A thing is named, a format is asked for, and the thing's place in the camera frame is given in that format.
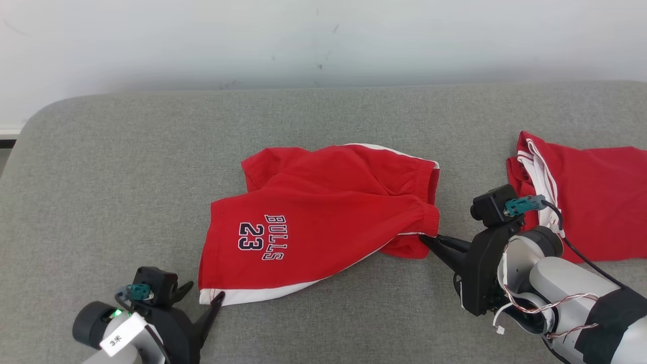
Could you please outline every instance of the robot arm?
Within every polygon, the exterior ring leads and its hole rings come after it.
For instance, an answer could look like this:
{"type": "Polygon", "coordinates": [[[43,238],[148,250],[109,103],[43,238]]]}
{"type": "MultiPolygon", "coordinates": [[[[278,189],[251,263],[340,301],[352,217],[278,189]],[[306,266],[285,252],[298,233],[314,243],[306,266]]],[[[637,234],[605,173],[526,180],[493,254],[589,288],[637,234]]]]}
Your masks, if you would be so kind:
{"type": "Polygon", "coordinates": [[[562,240],[550,229],[520,233],[523,213],[508,209],[515,200],[510,185],[475,198],[472,216],[487,229],[472,243],[421,237],[454,270],[462,307],[494,312],[494,326],[500,314],[511,316],[564,363],[645,363],[647,299],[604,272],[612,281],[561,259],[562,240]]]}
{"type": "Polygon", "coordinates": [[[95,301],[76,316],[74,339],[99,350],[84,364],[198,364],[225,293],[218,294],[193,323],[173,307],[192,287],[191,281],[178,287],[174,273],[139,267],[133,284],[115,295],[123,310],[95,301]]]}

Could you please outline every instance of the gray couch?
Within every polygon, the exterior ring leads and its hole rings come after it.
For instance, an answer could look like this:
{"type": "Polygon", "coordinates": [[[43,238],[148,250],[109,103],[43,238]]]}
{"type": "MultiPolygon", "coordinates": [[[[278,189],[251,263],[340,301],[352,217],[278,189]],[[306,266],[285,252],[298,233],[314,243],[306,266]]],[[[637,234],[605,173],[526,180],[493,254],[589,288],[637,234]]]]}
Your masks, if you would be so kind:
{"type": "MultiPolygon", "coordinates": [[[[71,327],[138,266],[197,279],[213,200],[268,146],[370,142],[441,166],[441,233],[471,239],[474,196],[506,182],[521,130],[647,148],[647,84],[577,82],[117,94],[31,118],[0,178],[0,361],[80,363],[71,327]]],[[[647,294],[642,260],[603,263],[647,294]]],[[[221,310],[203,363],[558,363],[510,321],[461,309],[433,255],[375,254],[284,298],[221,310]]],[[[179,304],[195,319],[197,289],[179,304]]]]}

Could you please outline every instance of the white stripe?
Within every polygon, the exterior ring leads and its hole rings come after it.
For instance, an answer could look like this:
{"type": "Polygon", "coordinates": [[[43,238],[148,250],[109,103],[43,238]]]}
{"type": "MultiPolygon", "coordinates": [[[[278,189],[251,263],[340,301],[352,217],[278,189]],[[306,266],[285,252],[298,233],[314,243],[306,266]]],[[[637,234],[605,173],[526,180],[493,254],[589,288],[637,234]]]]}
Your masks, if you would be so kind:
{"type": "Polygon", "coordinates": [[[523,163],[524,160],[532,162],[532,159],[533,159],[532,157],[528,158],[528,157],[526,157],[524,155],[519,155],[517,157],[517,161],[520,162],[520,163],[523,163]]]}
{"type": "Polygon", "coordinates": [[[398,235],[425,235],[425,233],[420,233],[420,232],[416,232],[416,233],[400,233],[398,235]]]}
{"type": "Polygon", "coordinates": [[[528,158],[532,159],[532,154],[524,152],[523,150],[518,150],[517,155],[522,155],[524,157],[528,157],[528,158]]]}
{"type": "Polygon", "coordinates": [[[412,155],[408,155],[408,154],[405,154],[405,153],[402,153],[402,152],[398,152],[397,150],[394,150],[394,149],[391,149],[391,148],[386,148],[385,146],[376,145],[376,144],[364,144],[364,143],[349,143],[349,144],[344,144],[344,145],[361,145],[363,147],[366,147],[366,148],[369,148],[369,149],[374,149],[374,150],[388,150],[389,152],[393,152],[393,153],[399,154],[399,155],[404,155],[406,157],[422,159],[423,161],[433,162],[434,163],[433,169],[440,169],[440,165],[438,164],[437,161],[431,161],[431,160],[425,159],[425,158],[414,157],[412,155]]]}
{"type": "Polygon", "coordinates": [[[542,168],[543,179],[544,179],[544,183],[546,184],[546,190],[550,194],[550,197],[552,199],[551,202],[557,207],[557,183],[555,182],[555,179],[553,178],[551,171],[548,169],[548,164],[546,164],[546,160],[542,157],[537,147],[535,147],[532,139],[526,139],[526,142],[528,143],[528,149],[530,149],[532,154],[534,154],[541,161],[541,164],[543,167],[542,168]]]}
{"type": "MultiPolygon", "coordinates": [[[[543,195],[546,198],[546,201],[552,203],[553,199],[551,198],[551,195],[546,187],[546,184],[543,181],[543,178],[541,178],[541,176],[543,176],[543,173],[544,173],[543,164],[541,160],[538,159],[537,157],[535,157],[534,160],[530,160],[525,157],[519,157],[519,159],[521,159],[521,163],[523,164],[523,167],[526,170],[526,173],[528,173],[528,176],[532,181],[532,186],[534,187],[534,194],[543,195]]],[[[549,210],[550,209],[544,209],[544,210],[538,211],[539,225],[550,227],[551,213],[549,212],[549,210]]]]}
{"type": "MultiPolygon", "coordinates": [[[[364,259],[368,258],[372,254],[376,253],[378,250],[382,249],[386,244],[388,244],[391,240],[386,242],[378,249],[370,252],[364,258],[342,269],[342,271],[354,266],[355,264],[363,261],[364,259]]],[[[312,286],[313,284],[319,282],[320,280],[324,280],[330,277],[332,277],[332,275],[322,279],[314,280],[312,282],[291,284],[289,286],[283,286],[283,287],[277,287],[277,288],[260,288],[257,290],[221,290],[219,288],[203,288],[200,290],[200,304],[210,304],[211,301],[215,298],[215,296],[217,296],[218,293],[221,293],[222,291],[225,292],[225,299],[223,300],[223,306],[228,306],[230,304],[241,304],[241,303],[250,303],[250,302],[259,302],[259,301],[277,299],[279,297],[289,295],[290,293],[300,291],[306,288],[307,286],[312,286]]]]}

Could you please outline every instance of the teal connector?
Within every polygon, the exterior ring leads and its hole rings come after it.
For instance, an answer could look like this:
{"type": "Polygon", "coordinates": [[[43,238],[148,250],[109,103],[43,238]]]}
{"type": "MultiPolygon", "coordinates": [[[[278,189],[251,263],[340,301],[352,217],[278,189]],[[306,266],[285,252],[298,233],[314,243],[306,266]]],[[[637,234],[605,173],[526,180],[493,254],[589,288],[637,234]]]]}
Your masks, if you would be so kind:
{"type": "Polygon", "coordinates": [[[542,203],[543,199],[545,199],[543,195],[511,199],[505,203],[503,214],[506,216],[519,216],[530,210],[544,210],[546,206],[542,203]]]}
{"type": "Polygon", "coordinates": [[[151,287],[147,284],[129,284],[126,286],[126,298],[130,301],[144,301],[150,299],[151,287]]]}

